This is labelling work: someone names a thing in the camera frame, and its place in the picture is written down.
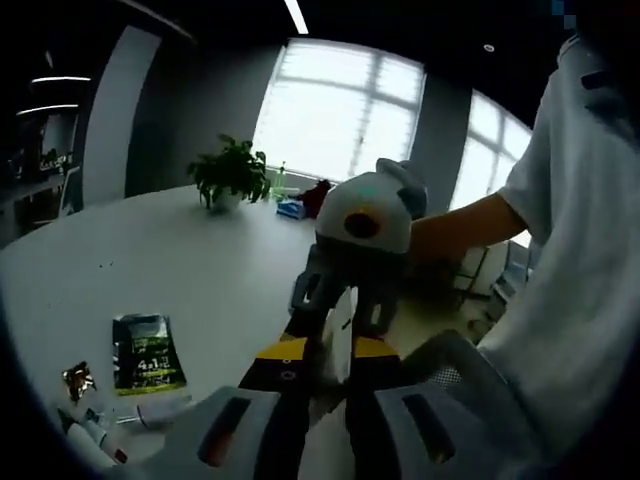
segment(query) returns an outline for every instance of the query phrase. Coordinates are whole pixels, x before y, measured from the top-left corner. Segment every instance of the window frame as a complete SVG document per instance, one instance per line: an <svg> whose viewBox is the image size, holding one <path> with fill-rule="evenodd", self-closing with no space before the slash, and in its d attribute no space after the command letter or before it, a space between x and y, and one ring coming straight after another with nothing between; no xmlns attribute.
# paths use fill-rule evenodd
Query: window frame
<svg viewBox="0 0 640 480"><path fill-rule="evenodd" d="M285 57L286 57L286 53L287 53L287 49L290 48L290 45L292 42L298 42L301 44L308 44L308 45L313 45L313 46L321 46L321 45L326 45L326 46L330 46L330 47L338 47L338 48L344 48L344 49L348 49L354 52L360 51L360 52L366 52L368 54L372 54L373 55L373 63L371 66L371 70L368 74L368 78L367 78L367 82L366 85L364 87L360 87L360 86L353 86L353 85L348 85L348 84L343 84L340 82L335 82L335 81L329 81L329 80L313 80L313 79L308 79L308 78L300 78L300 77L292 77L292 76L287 76L287 75L283 75L282 72L282 64L285 61ZM382 65L382 59L383 58L388 58L391 60L398 60L400 62L403 63L408 63L408 64L414 64L416 67L419 67L421 70L421 79L420 79L420 84L418 86L418 91L417 91L417 96L416 96L416 102L412 103L412 102L408 102L406 100L403 100L401 98L395 97L393 95L388 95L385 94L383 92L380 92L377 90L377 85L376 85L376 81L379 77L380 71L381 71L381 65ZM366 135L366 131L367 131L367 126L369 123L369 120L371 118L371 111L374 105L374 102L376 101L380 101L380 102L387 102L391 105L397 106L397 107L401 107L404 108L406 110L408 110L409 112L411 112L413 114L413 122L411 125L411 129L410 129L410 134L408 136L407 139L407 147L406 147L406 151L405 153L405 158L399 158L399 159L394 159L397 161L400 160L409 160L409 157L411 156L411 151L413 150L413 144L415 142L415 138L416 138L416 133L417 133L417 129L418 129L418 121L420 119L420 114L422 111L422 103L423 103L423 98L424 98L424 90L425 90L425 85L426 85L426 78L427 78L427 74L424 70L424 65L406 58L406 57L402 57L400 55L396 55L394 53L391 52L385 52L383 50L377 49L377 48L372 48L372 47L366 47L364 45L358 45L358 44L350 44L350 43L345 43L345 42L336 42L336 41L331 41L331 40L322 40L322 39L299 39L299 38L290 38L287 45L284 45L281 49L280 52L278 54L278 58L276 60L276 63L274 65L273 71L271 73L271 77L269 79L269 83L267 85L267 88L265 90L265 95L262 101L262 105L260 106L260 112L258 114L258 119L256 121L256 127L254 130L254 134L253 134L253 140L255 143L255 139L258 133L259 128L261 127L261 121L262 118L264 117L264 115L266 115L266 109L267 109L267 104L269 103L267 101L268 98L270 98L270 95L272 95L272 92L274 90L274 88L278 85L279 82L295 82L295 83L301 83L301 84L307 84L307 85L321 85L321 86L326 86L326 87L333 87L333 88L339 88L339 89L343 89L343 90L347 90L347 91L353 91L353 92L358 92L361 94L364 94L365 96L365 106L363 108L363 115L362 115L362 120L359 122L359 128L357 133L357 138L359 139L359 141L357 141L357 144L355 145L354 148L354 152L351 156L351 160L349 162L349 165L347 167L347 175L345 180L348 180L349 178L353 178L355 176L355 170L360 162L360 156L362 153L362 147L365 143L365 135ZM267 168L270 169L277 169L279 168L278 165L275 164L267 164ZM320 179L320 178L324 178L327 180L330 180L331 182L334 183L341 183L342 181L345 180L336 180L336 179L332 179L332 178L328 178L326 176L323 175L317 175L315 173L309 173L309 172L303 172L303 171L298 171L295 169L291 169L287 167L287 172L296 174L296 175L300 175L300 176L304 176L307 178L313 178L313 179Z"/></svg>
<svg viewBox="0 0 640 480"><path fill-rule="evenodd" d="M529 131L531 133L531 136L533 136L533 132L531 131L531 129L529 127L527 127L524 123L522 123L519 119L517 119L513 114L509 113L505 108L500 106L497 102L494 102L493 100L488 98L486 95L474 90L472 92L472 98L471 98L472 102L473 102L474 97L479 97L482 100L488 102L493 107L495 107L496 110L498 111L498 115L499 115L497 142L494 142L494 141L486 138L484 135L482 135L479 132L476 132L472 128L472 126L471 126L471 108L469 108L469 117L468 117L468 120L467 120L467 138L465 139L465 147L466 147L466 143L467 143L468 139L471 138L472 140L478 142L480 145L483 145L484 147L488 148L491 151L491 153L493 154L493 166L492 166L492 169L491 169L491 175L489 177L489 182L487 184L487 188L486 188L486 191L485 191L485 195L490 195L492 193L497 192L499 190L499 188L501 188L501 187L494 188L495 187L494 183L496 181L496 174L498 172L498 167L499 167L499 164L500 164L500 157L504 156L508 160L512 161L511 168L513 168L515 166L515 164L518 161L520 161L520 158L515 158L511 154L511 152L509 152L505 147L505 130L506 130L507 120L511 120L511 121L519 123L520 126L526 128L527 131ZM462 162L463 161L464 161L464 151L463 151L463 156L462 156L462 158L460 160L460 168L458 169L458 176L456 178L456 185L454 187L453 194L451 195L451 200L449 201L448 211L452 210L451 205L453 204L453 200L455 198L456 189L458 188L458 182L460 180L460 172L462 171ZM463 208L465 206L466 205L462 205L462 206L454 207L454 208ZM524 230L524 232L516 235L511 240L515 241L519 245L524 246L525 248L528 248L529 243L531 242L532 239L531 239L531 235L529 234L528 230Z"/></svg>

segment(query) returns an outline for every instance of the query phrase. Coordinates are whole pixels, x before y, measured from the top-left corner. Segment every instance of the window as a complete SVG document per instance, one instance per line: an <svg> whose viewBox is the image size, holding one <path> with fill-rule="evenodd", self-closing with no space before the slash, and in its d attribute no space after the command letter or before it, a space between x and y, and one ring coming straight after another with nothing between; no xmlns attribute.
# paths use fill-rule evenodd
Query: window
<svg viewBox="0 0 640 480"><path fill-rule="evenodd" d="M406 160L418 119L422 65L357 45L291 40L260 111L255 149L267 163L343 181L380 157Z"/></svg>
<svg viewBox="0 0 640 480"><path fill-rule="evenodd" d="M522 157L531 130L506 110L474 92L469 112L469 133L450 209L464 207L499 190ZM514 238L527 247L531 236Z"/></svg>

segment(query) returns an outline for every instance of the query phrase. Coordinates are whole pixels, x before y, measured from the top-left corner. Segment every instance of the person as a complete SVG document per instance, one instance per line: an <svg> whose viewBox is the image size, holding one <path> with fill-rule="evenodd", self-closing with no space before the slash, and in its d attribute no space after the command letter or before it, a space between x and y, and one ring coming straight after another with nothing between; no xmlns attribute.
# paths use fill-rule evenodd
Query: person
<svg viewBox="0 0 640 480"><path fill-rule="evenodd" d="M512 387L549 459L595 425L640 333L632 23L613 23L612 34L589 17L581 31L578 17L580 35L561 47L531 142L504 188L412 226L414 265L525 229L542 246L527 287L478 348Z"/></svg>

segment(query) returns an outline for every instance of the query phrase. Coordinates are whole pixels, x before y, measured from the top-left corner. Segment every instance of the green package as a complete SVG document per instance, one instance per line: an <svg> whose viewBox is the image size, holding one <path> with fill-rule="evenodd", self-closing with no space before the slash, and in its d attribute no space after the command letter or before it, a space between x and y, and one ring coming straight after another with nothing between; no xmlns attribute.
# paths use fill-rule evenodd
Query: green package
<svg viewBox="0 0 640 480"><path fill-rule="evenodd" d="M187 385L171 338L169 317L135 314L113 320L113 376L118 395L163 392Z"/></svg>

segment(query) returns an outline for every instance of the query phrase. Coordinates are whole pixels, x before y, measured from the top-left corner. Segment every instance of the white pot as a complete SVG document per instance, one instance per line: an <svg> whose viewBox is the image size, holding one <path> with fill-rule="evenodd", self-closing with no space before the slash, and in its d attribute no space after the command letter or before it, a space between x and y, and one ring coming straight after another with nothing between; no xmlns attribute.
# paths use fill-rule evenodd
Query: white pot
<svg viewBox="0 0 640 480"><path fill-rule="evenodd" d="M211 211L213 212L230 212L238 208L242 195L237 193L231 194L231 190L225 188L218 199L211 205Z"/></svg>

